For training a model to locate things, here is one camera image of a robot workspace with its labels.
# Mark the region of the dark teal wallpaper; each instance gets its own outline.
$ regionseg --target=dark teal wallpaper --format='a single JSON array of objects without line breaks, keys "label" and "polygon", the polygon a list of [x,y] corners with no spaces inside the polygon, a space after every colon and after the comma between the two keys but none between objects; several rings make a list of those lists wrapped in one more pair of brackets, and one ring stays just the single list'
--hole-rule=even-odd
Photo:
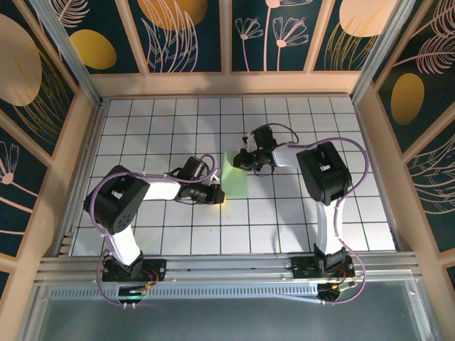
[{"label": "dark teal wallpaper", "polygon": [[0,0],[0,22],[8,51],[0,63],[0,109],[52,156],[74,92],[9,0]]},{"label": "dark teal wallpaper", "polygon": [[0,254],[17,255],[46,171],[0,128]]},{"label": "dark teal wallpaper", "polygon": [[379,95],[405,152],[455,101],[455,3],[435,1]]},{"label": "dark teal wallpaper", "polygon": [[321,2],[232,0],[232,71],[302,71]]},{"label": "dark teal wallpaper", "polygon": [[455,121],[407,167],[440,252],[455,248]]},{"label": "dark teal wallpaper", "polygon": [[150,72],[220,72],[218,0],[130,0]]}]

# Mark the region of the green block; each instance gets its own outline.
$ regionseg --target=green block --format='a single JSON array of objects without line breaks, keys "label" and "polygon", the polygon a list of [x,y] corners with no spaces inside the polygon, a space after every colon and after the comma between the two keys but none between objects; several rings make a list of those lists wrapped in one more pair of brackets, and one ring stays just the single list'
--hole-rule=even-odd
[{"label": "green block", "polygon": [[221,175],[221,188],[227,199],[248,198],[247,171],[235,168],[232,163],[238,151],[225,151],[223,153],[223,173]]}]

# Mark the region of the white tile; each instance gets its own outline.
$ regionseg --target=white tile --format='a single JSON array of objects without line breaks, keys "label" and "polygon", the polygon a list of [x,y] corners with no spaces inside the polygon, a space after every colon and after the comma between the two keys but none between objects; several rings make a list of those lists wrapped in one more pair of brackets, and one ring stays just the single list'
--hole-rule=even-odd
[{"label": "white tile", "polygon": [[259,225],[250,227],[251,252],[253,254],[278,254],[278,226]]},{"label": "white tile", "polygon": [[137,212],[136,226],[163,226],[164,206],[163,200],[143,201]]},{"label": "white tile", "polygon": [[271,176],[255,176],[249,175],[248,180],[248,195],[253,198],[271,198],[274,197],[273,180]]},{"label": "white tile", "polygon": [[150,134],[172,134],[174,117],[152,117]]},{"label": "white tile", "polygon": [[362,224],[343,223],[343,241],[354,251],[368,251]]},{"label": "white tile", "polygon": [[107,117],[103,135],[124,135],[127,131],[128,117]]},{"label": "white tile", "polygon": [[191,154],[172,154],[170,171],[183,167],[190,157]]},{"label": "white tile", "polygon": [[358,197],[358,209],[363,222],[386,222],[380,197]]},{"label": "white tile", "polygon": [[120,155],[97,156],[92,176],[105,177],[120,162]]},{"label": "white tile", "polygon": [[220,153],[220,135],[198,134],[196,139],[196,153]]},{"label": "white tile", "polygon": [[197,115],[198,99],[197,98],[180,98],[177,99],[176,115]]},{"label": "white tile", "polygon": [[363,223],[370,251],[396,250],[389,224]]},{"label": "white tile", "polygon": [[149,134],[150,130],[150,116],[143,117],[130,117],[128,121],[127,134],[129,135],[140,135]]},{"label": "white tile", "polygon": [[[358,133],[340,133],[340,136],[341,137],[346,137],[347,139],[351,139],[351,140],[354,140],[355,142],[357,142],[358,144],[360,144],[363,149],[365,149],[365,142],[363,142],[363,137],[362,137],[362,134],[360,132]],[[345,151],[358,151],[359,149],[354,146],[353,144],[350,144],[349,142],[342,142],[343,144],[343,148]]]},{"label": "white tile", "polygon": [[221,227],[221,253],[247,254],[250,252],[250,228],[244,226]]},{"label": "white tile", "polygon": [[244,148],[243,134],[221,134],[221,153],[225,151],[239,151]]},{"label": "white tile", "polygon": [[145,155],[123,155],[120,164],[131,172],[142,172],[144,170]]},{"label": "white tile", "polygon": [[199,115],[219,115],[220,114],[220,99],[219,98],[200,98],[198,114]]},{"label": "white tile", "polygon": [[220,227],[193,227],[191,254],[220,254]]},{"label": "white tile", "polygon": [[297,133],[299,137],[299,144],[313,144],[316,142],[316,133]]},{"label": "white tile", "polygon": [[147,154],[170,154],[172,135],[150,135]]},{"label": "white tile", "polygon": [[169,155],[147,155],[144,170],[148,174],[164,174],[169,172]]},{"label": "white tile", "polygon": [[241,98],[222,98],[221,99],[222,115],[241,115],[243,114]]},{"label": "white tile", "polygon": [[347,151],[344,155],[351,173],[363,173],[365,171],[365,158],[360,151]]},{"label": "white tile", "polygon": [[245,115],[243,117],[245,125],[245,133],[249,134],[251,131],[263,126],[267,123],[265,115]]},{"label": "white tile", "polygon": [[243,113],[250,114],[265,114],[265,106],[263,98],[244,98]]},{"label": "white tile", "polygon": [[301,197],[299,175],[273,175],[275,197]]},{"label": "white tile", "polygon": [[316,131],[338,131],[333,115],[313,114],[312,116]]},{"label": "white tile", "polygon": [[220,132],[220,116],[201,116],[198,117],[198,134]]},{"label": "white tile", "polygon": [[194,205],[193,226],[220,225],[220,205]]},{"label": "white tile", "polygon": [[350,97],[331,97],[333,112],[339,112],[341,114],[353,113],[354,107],[350,100]]},{"label": "white tile", "polygon": [[314,252],[314,243],[316,243],[316,238],[318,236],[318,225],[317,224],[307,224],[306,230],[308,231],[310,252]]},{"label": "white tile", "polygon": [[221,225],[247,225],[247,200],[226,200],[221,204]]},{"label": "white tile", "polygon": [[343,223],[360,222],[357,202],[354,197],[347,197],[343,206]]},{"label": "white tile", "polygon": [[155,99],[154,116],[173,116],[176,112],[176,100]]},{"label": "white tile", "polygon": [[328,97],[310,97],[311,113],[313,114],[329,114],[332,111],[332,105]]},{"label": "white tile", "polygon": [[147,135],[126,135],[123,145],[123,155],[144,154],[147,150]]},{"label": "white tile", "polygon": [[153,108],[153,99],[134,99],[130,116],[151,116]]},{"label": "white tile", "polygon": [[191,227],[164,227],[161,254],[190,254]]},{"label": "white tile", "polygon": [[267,114],[287,114],[287,103],[285,97],[267,97],[265,99]]},{"label": "white tile", "polygon": [[116,99],[109,103],[109,110],[107,116],[129,116],[131,108],[130,99]]},{"label": "white tile", "polygon": [[[362,175],[363,174],[360,173],[351,174],[353,185],[357,184],[360,181]],[[378,185],[376,184],[375,176],[372,173],[369,173],[365,180],[357,187],[354,193],[358,197],[379,196],[379,190]]]},{"label": "white tile", "polygon": [[95,228],[77,230],[72,256],[99,256],[103,238]]},{"label": "white tile", "polygon": [[194,154],[196,152],[196,135],[181,134],[172,138],[172,153]]},{"label": "white tile", "polygon": [[[267,114],[267,123],[268,124],[273,124],[273,123],[278,123],[278,124],[283,124],[284,126],[287,126],[288,128],[291,128],[291,122],[289,121],[289,115],[269,115]],[[288,132],[289,130],[282,127],[282,126],[275,126],[271,125],[270,128],[272,131],[275,133],[285,133]]]},{"label": "white tile", "polygon": [[[324,139],[330,139],[332,137],[338,137],[338,132],[333,132],[333,133],[316,133],[316,137],[318,139],[318,141],[320,140],[324,140]],[[335,149],[338,151],[338,152],[342,152],[343,151],[343,147],[341,146],[341,142],[340,141],[331,141],[331,143],[335,146]]]},{"label": "white tile", "polygon": [[250,224],[277,223],[277,209],[274,199],[251,199],[248,204],[250,207]]},{"label": "white tile", "polygon": [[193,206],[168,200],[166,202],[165,226],[190,226]]},{"label": "white tile", "polygon": [[305,210],[305,218],[295,223],[306,222],[307,224],[316,224],[318,222],[318,211],[316,209],[316,202],[311,198],[304,198],[303,206]]},{"label": "white tile", "polygon": [[339,131],[360,131],[354,114],[336,114],[335,119]]},{"label": "white tile", "polygon": [[290,114],[310,114],[310,106],[306,97],[287,97]]},{"label": "white tile", "polygon": [[305,223],[301,199],[277,199],[278,224]]},{"label": "white tile", "polygon": [[125,136],[104,135],[101,138],[98,155],[120,155],[122,153]]},{"label": "white tile", "polygon": [[136,227],[134,229],[137,246],[145,255],[160,254],[162,235],[162,227]]},{"label": "white tile", "polygon": [[195,134],[197,116],[177,116],[173,125],[174,134]]},{"label": "white tile", "polygon": [[242,115],[225,115],[221,116],[222,133],[242,133],[243,117]]},{"label": "white tile", "polygon": [[309,252],[305,224],[279,225],[279,242],[282,252]]},{"label": "white tile", "polygon": [[305,114],[292,114],[291,118],[291,128],[294,131],[314,131],[313,119],[311,115]]}]

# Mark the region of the flower illustration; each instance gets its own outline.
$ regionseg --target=flower illustration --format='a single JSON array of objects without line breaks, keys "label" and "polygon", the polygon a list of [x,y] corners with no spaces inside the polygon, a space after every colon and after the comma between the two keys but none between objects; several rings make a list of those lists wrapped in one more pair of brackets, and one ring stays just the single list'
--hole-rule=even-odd
[{"label": "flower illustration", "polygon": [[283,17],[273,19],[273,32],[278,46],[277,71],[282,48],[308,43],[309,35],[305,34],[306,17],[302,19],[289,18],[283,26]]},{"label": "flower illustration", "polygon": [[[10,144],[9,150],[6,147],[6,144],[3,141],[0,141],[0,185],[13,185],[16,186],[18,189],[38,197],[37,194],[33,193],[30,190],[18,185],[14,182],[14,172],[16,172],[16,167],[19,159],[19,147],[15,144]],[[7,205],[15,207],[19,210],[23,210],[27,213],[32,213],[32,209],[20,205],[16,202],[12,202],[5,197],[0,196],[0,202],[4,202]]]},{"label": "flower illustration", "polygon": [[0,141],[0,183],[10,185],[13,182],[18,159],[19,147],[11,144],[8,152],[6,144]]},{"label": "flower illustration", "polygon": [[298,6],[306,5],[312,2],[313,0],[265,0],[265,3],[271,9],[275,9],[280,6]]},{"label": "flower illustration", "polygon": [[265,34],[264,34],[264,71],[267,71],[267,40],[269,37],[269,22],[270,12],[272,9],[277,9],[280,6],[299,6],[307,5],[313,0],[265,0],[265,4],[269,9],[267,10],[267,18],[265,21]]},{"label": "flower illustration", "polygon": [[263,36],[264,31],[259,29],[260,24],[257,21],[257,18],[248,18],[245,19],[245,22],[242,18],[235,19],[235,27],[237,28],[237,32],[240,34],[240,39],[242,39],[243,58],[245,59],[247,71],[250,71],[250,67],[248,66],[247,51],[245,50],[245,40]]}]

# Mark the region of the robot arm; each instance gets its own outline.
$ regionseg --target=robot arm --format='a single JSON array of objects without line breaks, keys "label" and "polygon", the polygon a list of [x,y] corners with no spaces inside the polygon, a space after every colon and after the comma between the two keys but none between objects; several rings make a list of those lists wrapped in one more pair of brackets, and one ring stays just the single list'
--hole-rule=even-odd
[{"label": "robot arm", "polygon": [[[335,233],[334,217],[338,198],[343,197],[352,185],[352,179],[331,142],[316,148],[292,148],[278,145],[269,126],[261,126],[244,138],[245,148],[234,158],[234,167],[260,171],[262,166],[293,167],[299,169],[306,189],[316,201],[318,232],[315,249],[315,266],[320,274],[336,269],[350,261],[349,255]],[[342,209],[338,206],[337,230],[342,238]]]},{"label": "robot arm", "polygon": [[[220,185],[210,179],[206,183],[185,183],[185,180],[197,180],[202,177],[208,166],[201,159],[191,156],[184,167],[171,172],[173,179],[142,179],[126,175],[108,180],[95,198],[95,220],[106,230],[107,244],[112,261],[110,272],[123,280],[135,280],[141,277],[145,269],[144,255],[138,247],[131,223],[140,204],[145,200],[191,199],[197,203],[219,204],[225,194]],[[115,166],[105,178],[116,173],[129,173],[123,166]],[[87,196],[84,210],[90,213],[93,191]]]}]

